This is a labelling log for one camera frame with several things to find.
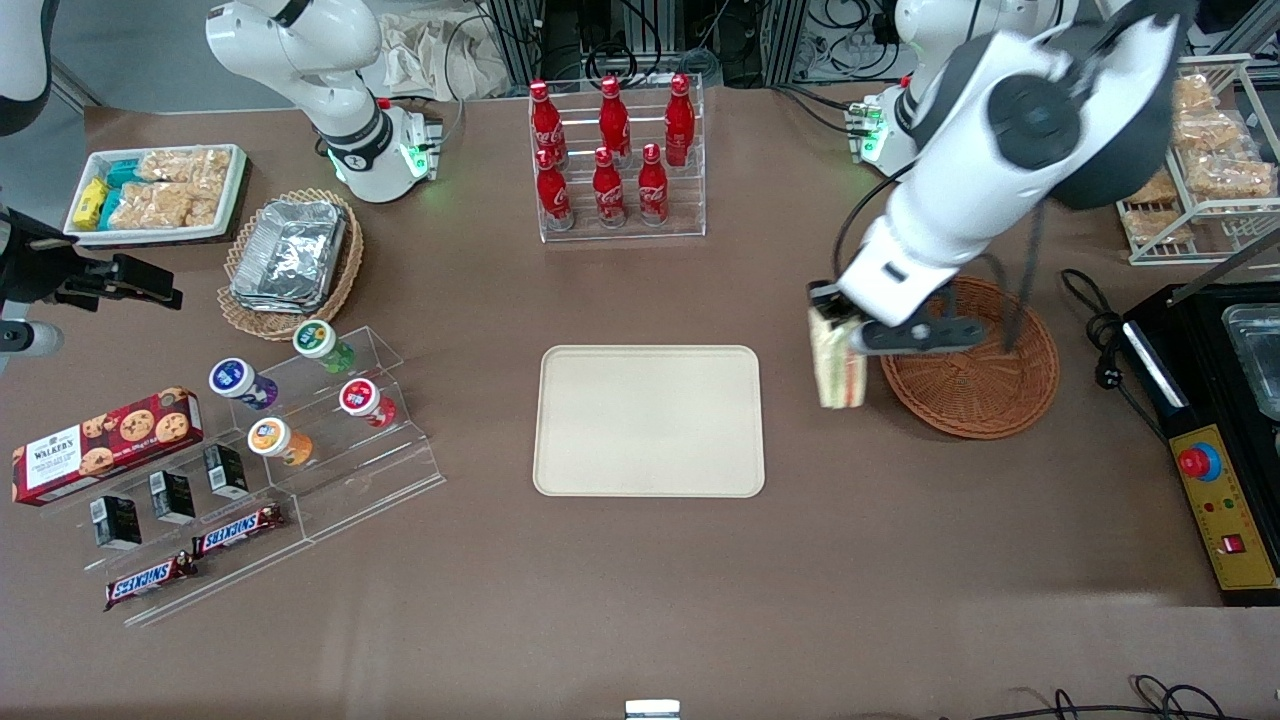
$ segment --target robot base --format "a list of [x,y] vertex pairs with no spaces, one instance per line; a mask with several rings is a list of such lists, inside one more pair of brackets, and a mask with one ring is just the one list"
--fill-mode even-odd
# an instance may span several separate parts
[[904,91],[904,87],[893,86],[879,95],[868,95],[863,102],[854,102],[845,110],[845,127],[859,133],[849,138],[854,161],[874,165],[886,177],[901,170],[916,155],[915,141],[899,124],[893,110]]
[[366,170],[343,168],[330,152],[329,159],[351,192],[365,202],[390,202],[434,179],[440,158],[440,124],[428,126],[422,115],[403,108],[384,110],[392,120],[392,141]]

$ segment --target red bottle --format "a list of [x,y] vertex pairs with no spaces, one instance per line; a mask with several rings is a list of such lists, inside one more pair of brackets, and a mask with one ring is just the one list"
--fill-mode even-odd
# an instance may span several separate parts
[[646,225],[657,227],[667,222],[667,170],[662,167],[662,151],[658,143],[645,145],[641,155],[644,167],[640,168],[640,219]]
[[631,156],[631,118],[627,106],[622,104],[622,86],[618,78],[604,76],[600,81],[604,104],[600,105],[600,138],[613,152],[614,160],[625,161]]
[[627,222],[627,209],[622,205],[622,176],[613,167],[613,152],[608,147],[595,149],[595,209],[600,213],[600,224],[607,228],[621,228]]
[[573,227],[573,210],[568,206],[564,176],[556,169],[556,155],[544,147],[534,158],[538,161],[538,201],[547,214],[547,229],[567,231]]
[[694,143],[694,104],[689,100],[689,76],[671,78],[671,100],[667,102],[667,164],[684,168],[689,147]]
[[534,124],[534,140],[538,142],[538,149],[550,150],[556,165],[563,168],[568,159],[568,147],[564,145],[564,124],[561,123],[559,110],[552,105],[547,83],[540,79],[529,83],[529,96],[534,99],[530,122]]

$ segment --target beige tray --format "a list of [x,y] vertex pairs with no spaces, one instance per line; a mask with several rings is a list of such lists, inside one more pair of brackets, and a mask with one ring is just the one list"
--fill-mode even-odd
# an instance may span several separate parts
[[764,487],[759,361],[739,345],[553,347],[534,446],[543,495],[751,497]]

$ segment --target walkers cookie box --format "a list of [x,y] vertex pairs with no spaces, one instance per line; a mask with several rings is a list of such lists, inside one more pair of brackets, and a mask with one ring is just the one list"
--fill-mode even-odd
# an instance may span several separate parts
[[46,505],[205,437],[196,396],[172,387],[13,451],[13,501]]

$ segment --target snickers bar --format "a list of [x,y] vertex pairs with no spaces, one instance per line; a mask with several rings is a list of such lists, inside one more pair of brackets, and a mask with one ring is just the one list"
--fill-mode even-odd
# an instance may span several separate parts
[[195,575],[196,573],[196,564],[192,561],[191,555],[187,555],[187,551],[179,551],[178,555],[154,568],[147,568],[146,570],[129,575],[128,578],[120,578],[114,583],[108,583],[106,607],[102,609],[102,612],[106,612],[108,610],[115,607],[116,603],[124,602],[131,597],[151,592],[160,585]]
[[209,534],[191,538],[192,555],[200,560],[219,547],[227,547],[282,524],[284,524],[284,515],[280,512],[280,505],[273,502],[266,507],[260,507],[252,515],[246,515]]

